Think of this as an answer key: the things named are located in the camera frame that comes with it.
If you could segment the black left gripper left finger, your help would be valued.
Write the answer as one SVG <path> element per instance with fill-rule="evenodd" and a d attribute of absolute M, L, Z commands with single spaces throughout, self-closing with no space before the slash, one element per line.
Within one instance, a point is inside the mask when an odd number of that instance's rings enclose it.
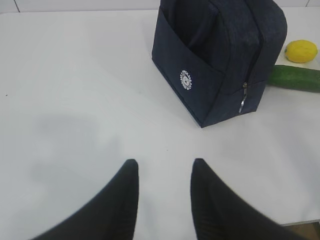
<path fill-rule="evenodd" d="M 139 202 L 139 167 L 124 162 L 109 183 L 73 215 L 37 240 L 132 240 Z"/>

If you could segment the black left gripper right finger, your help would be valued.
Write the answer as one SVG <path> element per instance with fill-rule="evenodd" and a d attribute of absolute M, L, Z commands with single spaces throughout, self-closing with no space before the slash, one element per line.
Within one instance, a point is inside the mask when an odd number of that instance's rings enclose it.
<path fill-rule="evenodd" d="M 301 240 L 235 194 L 202 158 L 190 180 L 193 224 L 199 240 Z"/>

